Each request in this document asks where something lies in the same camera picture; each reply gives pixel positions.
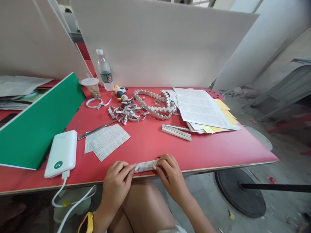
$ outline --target white power bank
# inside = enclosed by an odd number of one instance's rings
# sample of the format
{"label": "white power bank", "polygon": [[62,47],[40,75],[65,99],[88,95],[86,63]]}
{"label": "white power bank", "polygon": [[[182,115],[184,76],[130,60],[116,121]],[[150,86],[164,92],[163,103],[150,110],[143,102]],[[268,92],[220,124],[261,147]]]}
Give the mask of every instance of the white power bank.
{"label": "white power bank", "polygon": [[45,178],[55,177],[75,167],[77,136],[75,130],[54,136],[44,173]]}

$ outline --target table edge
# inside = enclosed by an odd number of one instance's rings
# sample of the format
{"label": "table edge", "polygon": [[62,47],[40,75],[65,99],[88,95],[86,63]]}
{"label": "table edge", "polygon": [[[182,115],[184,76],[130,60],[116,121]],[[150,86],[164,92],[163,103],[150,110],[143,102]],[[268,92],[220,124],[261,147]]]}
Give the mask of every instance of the table edge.
{"label": "table edge", "polygon": [[[279,160],[275,161],[269,161],[269,162],[260,162],[260,163],[249,163],[249,164],[242,164],[242,165],[234,165],[234,166],[222,166],[222,167],[211,167],[211,168],[198,168],[198,169],[192,169],[192,170],[183,170],[181,171],[183,175],[185,174],[200,174],[200,173],[208,173],[211,171],[216,171],[216,170],[225,170],[229,168],[243,168],[243,167],[248,167],[248,166],[254,166],[254,165],[262,165],[262,164],[269,164],[269,163],[275,163],[278,162]],[[151,174],[151,175],[141,175],[141,176],[134,176],[134,179],[137,178],[144,178],[144,177],[155,177],[157,175]],[[101,184],[104,181],[95,181],[95,182],[85,182],[85,183],[75,183],[75,184],[67,184],[65,185],[64,189],[67,188],[78,188],[78,187],[87,187],[87,186],[92,186],[95,184]],[[0,192],[0,196],[3,195],[11,195],[11,194],[24,194],[28,192],[39,192],[39,191],[47,191],[47,190],[54,190],[57,188],[60,188],[61,185],[56,185],[56,186],[49,186],[49,187],[42,187],[42,188],[32,188],[32,189],[21,189],[21,190],[16,190],[16,191],[4,191]]]}

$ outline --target black round base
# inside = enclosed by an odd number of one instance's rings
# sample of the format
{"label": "black round base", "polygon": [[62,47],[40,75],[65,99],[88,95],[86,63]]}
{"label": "black round base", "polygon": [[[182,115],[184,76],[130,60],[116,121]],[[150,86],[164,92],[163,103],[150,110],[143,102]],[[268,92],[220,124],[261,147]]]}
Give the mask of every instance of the black round base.
{"label": "black round base", "polygon": [[261,191],[243,189],[239,184],[254,183],[241,169],[215,172],[216,183],[227,201],[242,214],[259,218],[266,212],[266,203]]}

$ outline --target metal pole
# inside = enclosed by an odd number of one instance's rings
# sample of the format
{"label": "metal pole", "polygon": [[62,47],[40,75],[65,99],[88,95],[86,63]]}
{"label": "metal pole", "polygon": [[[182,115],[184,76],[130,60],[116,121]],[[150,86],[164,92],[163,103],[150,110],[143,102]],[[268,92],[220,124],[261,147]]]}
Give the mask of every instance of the metal pole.
{"label": "metal pole", "polygon": [[303,192],[311,193],[311,185],[300,184],[240,184],[245,189],[264,189],[264,190],[278,190],[278,191],[291,191],[291,192]]}

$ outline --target green board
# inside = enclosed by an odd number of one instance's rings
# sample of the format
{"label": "green board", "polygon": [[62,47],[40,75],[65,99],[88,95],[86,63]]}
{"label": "green board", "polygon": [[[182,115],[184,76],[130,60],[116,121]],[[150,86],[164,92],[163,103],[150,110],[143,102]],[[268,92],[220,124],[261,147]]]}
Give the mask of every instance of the green board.
{"label": "green board", "polygon": [[0,128],[0,164],[38,169],[85,99],[74,73]]}

